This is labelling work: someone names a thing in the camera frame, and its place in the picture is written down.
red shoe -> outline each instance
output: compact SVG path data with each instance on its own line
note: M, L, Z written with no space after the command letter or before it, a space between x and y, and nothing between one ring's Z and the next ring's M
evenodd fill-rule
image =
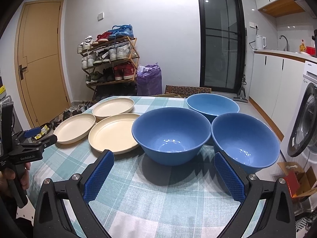
M134 76L134 66L132 63L127 63L122 65L121 68L123 69L123 79L130 80Z
M117 81L123 80L123 71L119 65L114 67L114 72L115 72L115 80Z
M105 42L108 42L108 39L107 37L111 35L111 32L105 32L104 34L101 34L101 35L98 35L97 36L97 40L94 41L91 46L95 47L99 44L102 44L102 43L105 43Z

kitchen backsplash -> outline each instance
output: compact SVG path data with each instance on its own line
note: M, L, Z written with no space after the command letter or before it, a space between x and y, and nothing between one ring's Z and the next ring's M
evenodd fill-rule
M299 52L302 39L305 46L314 47L312 36L317 29L317 19L313 19L307 12L278 17L276 23L278 37L287 37L290 52ZM278 50L284 49L286 50L286 40L278 39Z

beige plate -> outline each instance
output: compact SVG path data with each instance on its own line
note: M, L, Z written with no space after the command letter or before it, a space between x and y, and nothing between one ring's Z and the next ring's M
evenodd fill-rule
M135 149L138 144L132 136L132 125L139 117L135 113L122 113L98 122L90 131L90 145L99 152L109 149L122 154Z
M134 106L130 98L114 98L100 103L93 109L93 115L99 119L120 114L129 113Z
M54 131L57 142L71 144L87 136L96 122L96 117L91 113L81 113L63 121Z

purple plastic bag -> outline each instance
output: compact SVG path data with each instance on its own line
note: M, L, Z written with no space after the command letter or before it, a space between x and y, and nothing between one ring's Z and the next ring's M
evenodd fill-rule
M158 63L137 69L137 95L153 96L162 94L162 72Z

yellow bottle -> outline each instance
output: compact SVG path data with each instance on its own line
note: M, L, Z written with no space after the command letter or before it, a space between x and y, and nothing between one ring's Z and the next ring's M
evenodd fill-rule
M299 46L299 52L305 52L306 53L306 47L304 44L304 40L302 40L302 44Z

